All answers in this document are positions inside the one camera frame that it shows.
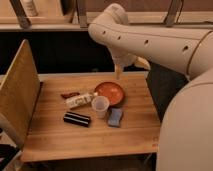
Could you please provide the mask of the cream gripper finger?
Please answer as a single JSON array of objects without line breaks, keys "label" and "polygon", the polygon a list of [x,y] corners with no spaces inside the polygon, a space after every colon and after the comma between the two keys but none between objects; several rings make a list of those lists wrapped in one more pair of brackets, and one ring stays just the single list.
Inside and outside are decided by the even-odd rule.
[{"label": "cream gripper finger", "polygon": [[115,65],[115,76],[116,76],[116,79],[120,78],[121,73],[122,73],[122,67],[120,65]]}]

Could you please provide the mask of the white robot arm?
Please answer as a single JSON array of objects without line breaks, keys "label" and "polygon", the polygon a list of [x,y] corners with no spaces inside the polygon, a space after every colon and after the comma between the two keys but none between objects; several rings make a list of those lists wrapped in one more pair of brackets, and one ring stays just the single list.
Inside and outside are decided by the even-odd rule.
[{"label": "white robot arm", "polygon": [[143,57],[190,78],[164,114],[156,171],[213,171],[213,30],[131,26],[113,3],[88,32],[118,66]]}]

